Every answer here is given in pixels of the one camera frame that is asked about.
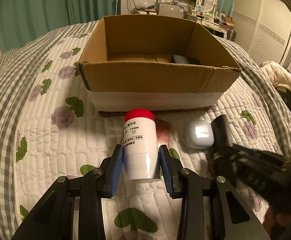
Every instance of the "white quilt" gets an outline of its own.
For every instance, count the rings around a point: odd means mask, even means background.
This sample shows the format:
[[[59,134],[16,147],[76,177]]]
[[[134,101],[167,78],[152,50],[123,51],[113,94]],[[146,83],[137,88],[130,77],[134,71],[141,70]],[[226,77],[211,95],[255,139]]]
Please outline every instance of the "white quilt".
[[[58,176],[82,176],[88,166],[99,167],[120,142],[123,117],[99,117],[88,100],[87,90],[75,62],[90,37],[76,35],[60,41],[50,51],[23,107],[14,141],[15,210],[18,224]],[[232,142],[281,154],[273,128],[259,98],[239,77],[208,111],[157,114],[171,124],[169,148],[174,148],[184,167],[212,177],[204,152],[186,146],[184,127],[189,120],[211,122],[228,116]],[[253,190],[239,189],[262,221],[267,203]],[[103,199],[103,221],[107,239],[176,239],[181,200],[172,200],[164,182],[135,184],[121,173],[112,199]],[[153,223],[115,221],[119,212],[128,216],[138,209]],[[77,238],[77,216],[74,221]]]

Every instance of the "sliding closet door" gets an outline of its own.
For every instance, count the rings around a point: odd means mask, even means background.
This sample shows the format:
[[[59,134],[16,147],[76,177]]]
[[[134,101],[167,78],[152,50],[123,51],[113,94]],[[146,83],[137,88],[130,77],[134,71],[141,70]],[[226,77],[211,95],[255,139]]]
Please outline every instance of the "sliding closet door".
[[[235,0],[232,19],[237,36],[235,43],[248,50],[259,15],[261,0]]]
[[[249,55],[256,63],[281,62],[291,33],[291,13],[280,0],[263,0],[260,22]]]

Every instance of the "small cardboard box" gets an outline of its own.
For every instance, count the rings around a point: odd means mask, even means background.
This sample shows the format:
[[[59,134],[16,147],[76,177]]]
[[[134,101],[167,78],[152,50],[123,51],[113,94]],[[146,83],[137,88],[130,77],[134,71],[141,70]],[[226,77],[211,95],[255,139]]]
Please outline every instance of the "small cardboard box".
[[[174,54],[196,58],[202,65],[170,63]],[[159,15],[104,17],[82,52],[79,70],[103,115],[135,108],[209,107],[241,72],[204,27]]]

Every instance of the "green leaf print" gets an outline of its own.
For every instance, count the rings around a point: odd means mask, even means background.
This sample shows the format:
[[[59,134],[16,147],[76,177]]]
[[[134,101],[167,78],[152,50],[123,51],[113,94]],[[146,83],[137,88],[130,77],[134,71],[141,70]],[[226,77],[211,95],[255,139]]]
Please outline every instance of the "green leaf print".
[[[18,162],[19,160],[22,160],[25,154],[27,153],[27,151],[28,151],[28,144],[26,142],[25,137],[23,137],[21,139],[20,146],[18,147],[18,150],[16,152],[16,162]]]
[[[87,33],[84,33],[84,34],[81,34],[80,36],[79,36],[79,38],[83,38],[83,37],[85,37],[85,36],[87,36],[88,34]]]
[[[176,159],[180,160],[180,156],[174,148],[170,148],[169,152],[170,152],[170,155],[172,158],[176,158]]]
[[[256,125],[255,119],[250,112],[243,110],[240,114],[242,118],[247,119],[248,122],[252,122],[253,125]]]
[[[72,51],[73,51],[73,56],[74,55],[77,55],[78,54],[78,52],[81,50],[81,48],[74,48],[74,49],[72,49]]]
[[[52,64],[52,60],[50,60],[42,69],[41,73],[43,73],[44,71],[48,70],[51,67]]]
[[[87,165],[82,165],[81,168],[80,168],[80,172],[81,174],[84,176],[86,175],[89,171],[91,170],[94,170],[95,167],[90,165],[90,164],[87,164]]]
[[[124,228],[130,225],[131,231],[141,229],[148,233],[158,231],[157,224],[146,214],[136,208],[127,208],[116,216],[114,224],[119,228]]]
[[[51,85],[51,79],[45,79],[45,80],[43,80],[42,81],[42,86],[41,86],[41,95],[43,95],[43,94],[45,94],[47,91],[48,91],[48,89],[49,89],[49,87],[50,87],[50,85]]]
[[[20,213],[23,216],[22,221],[27,217],[29,212],[25,209],[24,206],[20,205]]]
[[[84,105],[81,99],[77,97],[69,97],[65,99],[65,102],[70,105],[70,110],[74,110],[77,117],[81,117],[84,114]]]
[[[80,75],[79,62],[75,62],[73,65],[75,66],[75,74],[74,75],[77,77]]]

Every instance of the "plaid fabric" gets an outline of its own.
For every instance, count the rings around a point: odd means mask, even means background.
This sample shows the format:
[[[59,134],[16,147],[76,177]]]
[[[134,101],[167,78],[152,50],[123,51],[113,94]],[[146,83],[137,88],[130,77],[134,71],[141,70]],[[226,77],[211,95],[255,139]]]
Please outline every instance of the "plaid fabric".
[[[91,32],[95,24],[77,24],[50,31],[22,49],[0,57],[0,236],[3,239],[11,239],[17,228],[11,147],[22,106],[50,49],[65,37]]]
[[[11,147],[22,106],[50,49],[65,37],[91,32],[96,22],[60,28],[0,57],[0,235],[11,239],[17,228],[14,212]],[[218,38],[242,68],[242,78],[259,96],[282,151],[291,156],[291,113],[258,66],[235,43]]]
[[[291,157],[291,112],[249,55],[237,44],[217,37],[242,69],[241,77],[259,96],[284,155]]]

